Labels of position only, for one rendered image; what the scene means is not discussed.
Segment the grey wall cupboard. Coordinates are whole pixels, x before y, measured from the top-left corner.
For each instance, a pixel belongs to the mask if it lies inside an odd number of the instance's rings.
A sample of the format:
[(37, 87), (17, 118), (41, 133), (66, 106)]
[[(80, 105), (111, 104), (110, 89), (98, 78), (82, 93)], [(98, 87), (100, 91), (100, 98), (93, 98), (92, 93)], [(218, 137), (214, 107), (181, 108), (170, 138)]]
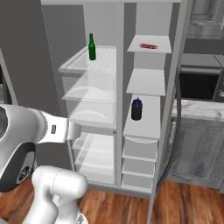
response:
[(224, 39), (224, 0), (192, 0), (188, 39)]

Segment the clear freezer drawer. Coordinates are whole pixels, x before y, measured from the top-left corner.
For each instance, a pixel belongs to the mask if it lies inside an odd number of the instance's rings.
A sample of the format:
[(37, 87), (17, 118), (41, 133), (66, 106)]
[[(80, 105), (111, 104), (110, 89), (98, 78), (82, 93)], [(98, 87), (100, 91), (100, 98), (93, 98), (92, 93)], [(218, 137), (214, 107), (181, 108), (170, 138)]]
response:
[(106, 129), (116, 127), (116, 105), (96, 101), (67, 101), (66, 108), (70, 120), (83, 126)]
[(73, 143), (76, 171), (90, 182), (114, 184), (114, 137), (82, 132)]
[(116, 74), (85, 72), (65, 93), (63, 100), (112, 103), (116, 99)]

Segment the grey side-by-side fridge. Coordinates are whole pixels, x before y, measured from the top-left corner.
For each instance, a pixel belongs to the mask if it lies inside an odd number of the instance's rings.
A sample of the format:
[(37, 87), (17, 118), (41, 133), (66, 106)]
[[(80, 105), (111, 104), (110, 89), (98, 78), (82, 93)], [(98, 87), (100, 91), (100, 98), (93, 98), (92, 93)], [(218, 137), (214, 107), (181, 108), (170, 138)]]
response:
[[(94, 37), (95, 50), (97, 46), (116, 47), (116, 71), (106, 72), (115, 73), (116, 77), (115, 101), (112, 102), (116, 108), (115, 128), (106, 129), (80, 124), (81, 133), (114, 137), (114, 184), (106, 185), (88, 181), (94, 188), (136, 197), (151, 195), (155, 171), (154, 175), (150, 176), (123, 170), (125, 158), (154, 162), (155, 169), (158, 160), (158, 152), (156, 159), (124, 155), (125, 138), (140, 138), (123, 134), (127, 115), (133, 102), (132, 95), (134, 95), (127, 93), (127, 87), (134, 68), (163, 70), (166, 95), (180, 2), (181, 0), (41, 0), (59, 101), (67, 116), (67, 101), (82, 100), (63, 100), (63, 96), (85, 72), (60, 73), (60, 66), (83, 47), (88, 48), (90, 33)], [(128, 52), (131, 41), (136, 35), (168, 36), (171, 53)], [(159, 97), (162, 128), (165, 96)], [(75, 140), (69, 140), (68, 149), (72, 167), (76, 170), (72, 149)], [(152, 178), (151, 189), (125, 185), (123, 183), (124, 174)]]

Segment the black microwave oven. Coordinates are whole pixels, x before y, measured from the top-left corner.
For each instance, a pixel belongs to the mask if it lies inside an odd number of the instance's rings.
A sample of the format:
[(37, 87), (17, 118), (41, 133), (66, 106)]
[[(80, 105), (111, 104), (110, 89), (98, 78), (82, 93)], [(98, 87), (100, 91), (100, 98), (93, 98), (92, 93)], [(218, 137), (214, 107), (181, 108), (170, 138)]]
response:
[(224, 103), (224, 68), (182, 66), (179, 83), (182, 99)]

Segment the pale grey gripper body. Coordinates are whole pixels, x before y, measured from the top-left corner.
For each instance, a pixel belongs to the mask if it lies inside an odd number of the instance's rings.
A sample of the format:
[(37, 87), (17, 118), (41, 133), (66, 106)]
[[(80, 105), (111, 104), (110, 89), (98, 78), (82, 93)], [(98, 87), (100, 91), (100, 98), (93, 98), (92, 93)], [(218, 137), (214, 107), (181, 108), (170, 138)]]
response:
[(81, 126), (75, 121), (70, 120), (68, 122), (67, 140), (74, 140), (81, 136)]

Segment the green glass bottle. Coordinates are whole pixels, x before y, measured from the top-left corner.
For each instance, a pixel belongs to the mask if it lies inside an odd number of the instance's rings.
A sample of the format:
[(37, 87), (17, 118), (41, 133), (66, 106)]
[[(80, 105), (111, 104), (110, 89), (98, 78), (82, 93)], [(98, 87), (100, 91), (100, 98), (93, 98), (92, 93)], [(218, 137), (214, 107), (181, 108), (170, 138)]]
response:
[(92, 33), (89, 34), (88, 52), (89, 52), (89, 59), (96, 60), (95, 42)]

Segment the white fridge shelf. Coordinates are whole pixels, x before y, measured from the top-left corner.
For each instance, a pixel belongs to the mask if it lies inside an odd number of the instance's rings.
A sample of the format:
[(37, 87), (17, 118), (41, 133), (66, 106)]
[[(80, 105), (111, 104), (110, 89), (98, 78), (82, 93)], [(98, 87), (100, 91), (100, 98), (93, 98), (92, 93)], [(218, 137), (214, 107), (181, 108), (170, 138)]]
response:
[[(140, 45), (154, 45), (157, 49), (143, 48)], [(168, 36), (136, 35), (129, 45), (128, 52), (171, 53), (171, 43)]]
[(133, 94), (132, 101), (139, 98), (142, 101), (142, 119), (134, 121), (131, 119), (131, 109), (127, 115), (123, 134), (127, 137), (140, 137), (156, 139), (160, 138), (160, 97)]
[(158, 69), (134, 68), (127, 93), (165, 96), (165, 72)]

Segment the red raw steak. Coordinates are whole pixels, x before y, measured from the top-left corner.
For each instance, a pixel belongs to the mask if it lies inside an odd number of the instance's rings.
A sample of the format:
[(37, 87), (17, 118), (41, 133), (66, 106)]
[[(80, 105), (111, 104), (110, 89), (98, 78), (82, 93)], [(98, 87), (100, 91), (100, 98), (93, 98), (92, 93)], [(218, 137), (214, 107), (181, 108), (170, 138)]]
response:
[(145, 44), (145, 43), (142, 43), (139, 46), (145, 49), (158, 49), (157, 45), (151, 45), (151, 44)]

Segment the grey freezer door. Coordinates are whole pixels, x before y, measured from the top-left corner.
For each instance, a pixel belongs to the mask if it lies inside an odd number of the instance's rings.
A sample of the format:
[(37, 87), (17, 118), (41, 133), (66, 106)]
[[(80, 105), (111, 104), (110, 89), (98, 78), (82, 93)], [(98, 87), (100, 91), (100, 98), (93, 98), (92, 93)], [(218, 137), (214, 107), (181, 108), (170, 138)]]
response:
[(14, 104), (60, 114), (40, 0), (0, 0), (0, 65)]

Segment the grey fridge door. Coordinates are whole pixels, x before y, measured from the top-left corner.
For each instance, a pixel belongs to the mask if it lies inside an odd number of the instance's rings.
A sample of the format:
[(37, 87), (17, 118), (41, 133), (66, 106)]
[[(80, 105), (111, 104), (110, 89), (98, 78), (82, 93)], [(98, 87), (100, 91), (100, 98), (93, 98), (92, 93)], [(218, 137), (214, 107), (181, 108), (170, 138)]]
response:
[(153, 179), (153, 186), (150, 195), (149, 212), (147, 217), (147, 224), (151, 224), (151, 215), (156, 196), (158, 174), (161, 165), (162, 156), (166, 149), (167, 138), (169, 136), (170, 122), (172, 118), (172, 108), (175, 97), (175, 77), (178, 73), (180, 64), (180, 57), (184, 50), (184, 43), (186, 39), (186, 26), (191, 13), (193, 0), (181, 0), (178, 12), (177, 28), (175, 33), (175, 39), (173, 44), (173, 51), (171, 57), (171, 67), (169, 72), (169, 79), (166, 89), (166, 96), (164, 101), (164, 113), (162, 120), (161, 136), (159, 139), (159, 145), (157, 150), (157, 162), (155, 169), (155, 176)]

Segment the grey base cupboard door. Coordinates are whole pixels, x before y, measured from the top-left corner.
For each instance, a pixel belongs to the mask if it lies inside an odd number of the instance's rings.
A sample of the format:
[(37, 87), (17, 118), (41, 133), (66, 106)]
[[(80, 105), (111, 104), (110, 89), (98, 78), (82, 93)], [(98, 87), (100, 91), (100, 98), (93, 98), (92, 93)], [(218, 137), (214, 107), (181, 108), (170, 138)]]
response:
[(224, 122), (181, 119), (171, 182), (219, 189), (224, 179)]

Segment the black jar with blue lid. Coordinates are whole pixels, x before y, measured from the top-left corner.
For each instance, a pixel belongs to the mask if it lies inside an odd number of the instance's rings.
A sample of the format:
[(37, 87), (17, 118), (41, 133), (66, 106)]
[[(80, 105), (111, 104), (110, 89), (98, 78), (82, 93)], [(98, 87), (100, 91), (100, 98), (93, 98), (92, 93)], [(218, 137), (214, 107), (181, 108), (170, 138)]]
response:
[(131, 119), (139, 121), (142, 119), (143, 103), (139, 98), (133, 100), (131, 104)]

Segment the clear freezer shelf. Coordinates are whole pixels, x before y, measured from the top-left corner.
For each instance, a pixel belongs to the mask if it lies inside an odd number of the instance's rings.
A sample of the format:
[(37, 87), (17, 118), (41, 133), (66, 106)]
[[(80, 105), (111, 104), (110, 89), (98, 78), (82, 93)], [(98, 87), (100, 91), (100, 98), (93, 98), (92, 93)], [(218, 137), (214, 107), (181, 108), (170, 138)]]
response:
[(98, 45), (96, 47), (96, 60), (90, 60), (88, 48), (85, 46), (59, 67), (60, 73), (86, 71), (115, 72), (116, 47)]

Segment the white fridge drawer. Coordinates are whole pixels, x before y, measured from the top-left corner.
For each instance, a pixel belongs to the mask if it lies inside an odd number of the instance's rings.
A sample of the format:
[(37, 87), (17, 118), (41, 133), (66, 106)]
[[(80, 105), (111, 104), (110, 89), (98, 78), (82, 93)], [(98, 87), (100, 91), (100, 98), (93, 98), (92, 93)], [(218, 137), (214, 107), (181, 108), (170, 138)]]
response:
[(156, 140), (126, 137), (124, 155), (137, 158), (156, 159), (158, 142)]
[(125, 172), (141, 173), (153, 176), (155, 171), (155, 163), (132, 158), (123, 160), (123, 168)]
[(152, 178), (141, 177), (131, 174), (124, 174), (122, 178), (122, 182), (126, 186), (133, 186), (145, 189), (151, 189), (152, 186)]

